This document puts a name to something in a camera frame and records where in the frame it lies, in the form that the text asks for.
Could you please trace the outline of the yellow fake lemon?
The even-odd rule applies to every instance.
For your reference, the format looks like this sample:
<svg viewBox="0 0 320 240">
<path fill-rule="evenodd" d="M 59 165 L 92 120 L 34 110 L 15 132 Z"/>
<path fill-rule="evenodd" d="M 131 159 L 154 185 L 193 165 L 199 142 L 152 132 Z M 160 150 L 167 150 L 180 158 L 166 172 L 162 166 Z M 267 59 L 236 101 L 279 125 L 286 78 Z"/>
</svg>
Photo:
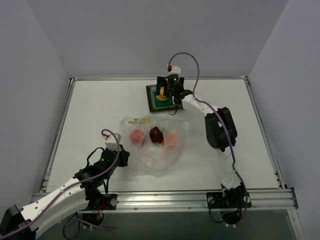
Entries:
<svg viewBox="0 0 320 240">
<path fill-rule="evenodd" d="M 164 97 L 164 88 L 163 87 L 160 88 L 159 95 L 156 95 L 155 97 L 160 102 L 165 102 L 168 100 L 168 98 Z"/>
</svg>

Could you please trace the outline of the red fake fruit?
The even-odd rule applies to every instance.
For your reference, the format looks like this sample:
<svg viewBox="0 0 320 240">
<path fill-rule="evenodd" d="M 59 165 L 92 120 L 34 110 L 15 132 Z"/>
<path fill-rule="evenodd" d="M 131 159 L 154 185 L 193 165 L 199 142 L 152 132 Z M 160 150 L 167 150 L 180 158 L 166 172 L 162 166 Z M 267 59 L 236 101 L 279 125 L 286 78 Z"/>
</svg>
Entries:
<svg viewBox="0 0 320 240">
<path fill-rule="evenodd" d="M 145 134 L 140 129 L 134 129 L 129 135 L 129 140 L 134 146 L 140 147 L 145 140 Z"/>
</svg>

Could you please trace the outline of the dark red fake plum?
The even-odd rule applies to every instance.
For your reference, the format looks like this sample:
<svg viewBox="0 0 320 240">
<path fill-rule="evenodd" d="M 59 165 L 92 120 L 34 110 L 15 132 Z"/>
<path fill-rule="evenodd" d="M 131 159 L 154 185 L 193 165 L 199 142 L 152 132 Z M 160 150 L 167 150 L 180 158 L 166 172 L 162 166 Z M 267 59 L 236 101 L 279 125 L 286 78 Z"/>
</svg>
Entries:
<svg viewBox="0 0 320 240">
<path fill-rule="evenodd" d="M 161 144 L 163 142 L 163 133 L 155 126 L 149 131 L 149 138 L 153 144 Z"/>
</svg>

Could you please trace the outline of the orange fake fruit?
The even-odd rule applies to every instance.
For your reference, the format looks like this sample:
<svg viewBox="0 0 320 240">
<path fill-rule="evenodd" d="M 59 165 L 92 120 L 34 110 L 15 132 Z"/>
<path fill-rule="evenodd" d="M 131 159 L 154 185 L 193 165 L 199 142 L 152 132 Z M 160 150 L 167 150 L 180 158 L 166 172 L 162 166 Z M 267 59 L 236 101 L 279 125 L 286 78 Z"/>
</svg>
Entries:
<svg viewBox="0 0 320 240">
<path fill-rule="evenodd" d="M 162 140 L 162 147 L 167 150 L 173 150 L 177 146 L 178 137 L 176 134 L 169 133 Z"/>
</svg>

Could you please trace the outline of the translucent printed plastic bag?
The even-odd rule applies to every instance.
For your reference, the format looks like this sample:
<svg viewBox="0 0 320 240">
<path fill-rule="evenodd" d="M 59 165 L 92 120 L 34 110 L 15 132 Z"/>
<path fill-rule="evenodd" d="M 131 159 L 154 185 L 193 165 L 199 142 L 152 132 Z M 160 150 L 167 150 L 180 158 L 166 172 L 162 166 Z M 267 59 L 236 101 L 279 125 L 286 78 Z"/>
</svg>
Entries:
<svg viewBox="0 0 320 240">
<path fill-rule="evenodd" d="M 162 143 L 152 143 L 149 131 L 153 127 L 158 127 L 163 137 L 168 134 L 177 135 L 176 147 L 173 150 L 167 150 Z M 144 142 L 140 147 L 133 145 L 129 139 L 130 133 L 135 129 L 144 132 Z M 119 132 L 123 147 L 130 153 L 129 167 L 139 174 L 157 175 L 168 170 L 178 161 L 188 137 L 189 123 L 159 115 L 144 115 L 136 118 L 128 116 L 119 122 Z"/>
</svg>

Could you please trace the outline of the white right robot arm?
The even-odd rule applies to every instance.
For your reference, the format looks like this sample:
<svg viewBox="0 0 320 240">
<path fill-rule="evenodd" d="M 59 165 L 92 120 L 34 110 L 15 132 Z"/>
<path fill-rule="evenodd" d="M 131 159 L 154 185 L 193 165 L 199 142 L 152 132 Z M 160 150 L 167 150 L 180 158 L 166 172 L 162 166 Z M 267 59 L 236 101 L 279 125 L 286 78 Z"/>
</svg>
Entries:
<svg viewBox="0 0 320 240">
<path fill-rule="evenodd" d="M 238 132 L 230 110 L 227 107 L 215 108 L 199 99 L 194 91 L 184 88 L 184 78 L 178 74 L 158 76 L 156 95 L 172 100 L 180 109 L 190 111 L 204 118 L 205 134 L 208 144 L 217 151 L 221 171 L 222 192 L 212 197 L 217 208 L 241 208 L 252 206 L 245 183 L 236 170 L 234 147 Z"/>
</svg>

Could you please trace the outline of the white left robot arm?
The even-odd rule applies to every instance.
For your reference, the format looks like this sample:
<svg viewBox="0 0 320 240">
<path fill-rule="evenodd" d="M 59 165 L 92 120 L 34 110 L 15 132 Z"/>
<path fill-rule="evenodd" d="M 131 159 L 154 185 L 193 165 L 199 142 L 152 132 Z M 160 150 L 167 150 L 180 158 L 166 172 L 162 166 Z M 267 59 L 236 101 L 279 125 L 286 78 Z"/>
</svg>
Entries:
<svg viewBox="0 0 320 240">
<path fill-rule="evenodd" d="M 99 187 L 108 181 L 117 167 L 128 165 L 130 153 L 122 145 L 104 148 L 100 159 L 87 164 L 58 189 L 41 199 L 9 207 L 0 223 L 2 240 L 36 240 L 52 226 L 82 210 L 110 207 L 113 194 L 101 193 Z"/>
</svg>

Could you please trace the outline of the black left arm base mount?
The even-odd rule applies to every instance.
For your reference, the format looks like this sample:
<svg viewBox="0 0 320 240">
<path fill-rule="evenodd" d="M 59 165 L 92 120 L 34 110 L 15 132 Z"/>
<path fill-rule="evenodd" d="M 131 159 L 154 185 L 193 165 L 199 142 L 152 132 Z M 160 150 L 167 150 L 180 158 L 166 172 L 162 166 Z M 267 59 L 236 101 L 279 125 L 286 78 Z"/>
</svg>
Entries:
<svg viewBox="0 0 320 240">
<path fill-rule="evenodd" d="M 90 213 L 82 213 L 82 220 L 98 226 L 105 218 L 103 211 L 116 210 L 117 203 L 117 194 L 99 193 L 89 200 L 88 206 L 83 211 Z"/>
</svg>

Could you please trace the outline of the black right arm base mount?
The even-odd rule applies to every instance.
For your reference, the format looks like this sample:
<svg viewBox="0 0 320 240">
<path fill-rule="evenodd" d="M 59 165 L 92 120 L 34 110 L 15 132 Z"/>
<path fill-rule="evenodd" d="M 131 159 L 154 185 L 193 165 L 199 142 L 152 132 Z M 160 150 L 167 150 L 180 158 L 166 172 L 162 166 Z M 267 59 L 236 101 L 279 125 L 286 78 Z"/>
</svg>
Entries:
<svg viewBox="0 0 320 240">
<path fill-rule="evenodd" d="M 252 207 L 248 192 L 239 190 L 207 192 L 206 202 L 211 220 L 226 227 L 237 227 L 244 219 L 247 210 Z"/>
</svg>

